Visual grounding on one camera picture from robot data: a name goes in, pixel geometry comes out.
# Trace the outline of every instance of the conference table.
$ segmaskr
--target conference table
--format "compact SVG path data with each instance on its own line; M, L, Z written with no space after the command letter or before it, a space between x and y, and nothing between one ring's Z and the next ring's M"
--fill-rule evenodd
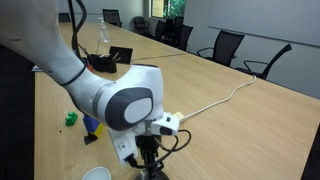
M111 45L132 47L133 63L158 66L163 75L165 112L189 115L225 99L252 76L204 60L152 39L108 25L111 41L97 48L92 38L97 25L86 23L79 42L88 50L108 51ZM70 24L60 24L70 42ZM94 72L117 80L130 66L117 64L114 74ZM65 125L68 112L79 117ZM320 122L320 101L257 79L224 103L181 123L192 134L190 144L164 160L170 179L300 179ZM98 140L88 145L82 113L66 90L45 73L35 75L35 179L79 180L94 167L109 169L112 179L134 179L140 169L121 165L103 127ZM178 134L180 143L187 140ZM170 148L174 137L163 136ZM165 152L159 148L159 156Z

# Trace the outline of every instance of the white cable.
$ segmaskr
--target white cable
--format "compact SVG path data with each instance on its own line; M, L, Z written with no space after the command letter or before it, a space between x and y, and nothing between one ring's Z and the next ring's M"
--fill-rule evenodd
M229 101L229 100L232 98L233 94L234 94L238 89L242 88L243 86L247 86L247 85L253 84L253 83L257 80L256 76L253 75L252 77L253 77L253 80L252 80L252 81L246 82L246 83L241 84L240 86L236 87L236 88L232 91L232 93L230 94L230 96L229 96L228 98L226 98L226 99L224 99L224 100L221 100L221 101L218 101L218 102L215 102L215 103L213 103L213 104L211 104L211 105L209 105L209 106L207 106L207 107L205 107L205 108L203 108L203 109L200 109L199 111L196 111L196 112L194 112L194 113L191 113L191 114L185 116L183 119L180 120L180 123L183 123L184 121L186 121L186 120L189 119L190 117L192 117L192 116L194 116L194 115L197 115L197 114L199 114L199 113L201 113L201 112L203 112L203 111L205 111L205 110L207 110L207 109L209 109L209 108L211 108L211 107L213 107L213 106L216 106L216 105L221 104L221 103L223 103L223 102Z

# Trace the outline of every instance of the white cup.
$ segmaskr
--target white cup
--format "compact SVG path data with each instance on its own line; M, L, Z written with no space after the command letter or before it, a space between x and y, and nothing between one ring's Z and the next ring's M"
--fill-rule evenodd
M95 167L88 171L82 180L111 180L111 174L105 167Z

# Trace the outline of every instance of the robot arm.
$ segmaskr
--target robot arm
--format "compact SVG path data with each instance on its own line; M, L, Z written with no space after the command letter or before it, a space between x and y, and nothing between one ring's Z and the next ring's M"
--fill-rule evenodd
M76 107L116 131L175 135L179 121L163 112L159 68L132 65L119 80L100 78L67 47L53 0L8 0L0 6L0 43L62 85ZM150 127L145 121L151 121Z

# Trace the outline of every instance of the window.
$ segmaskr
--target window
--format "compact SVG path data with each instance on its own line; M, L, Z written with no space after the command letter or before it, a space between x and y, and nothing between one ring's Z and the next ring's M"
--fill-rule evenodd
M151 0L151 17L174 18L184 16L186 0Z

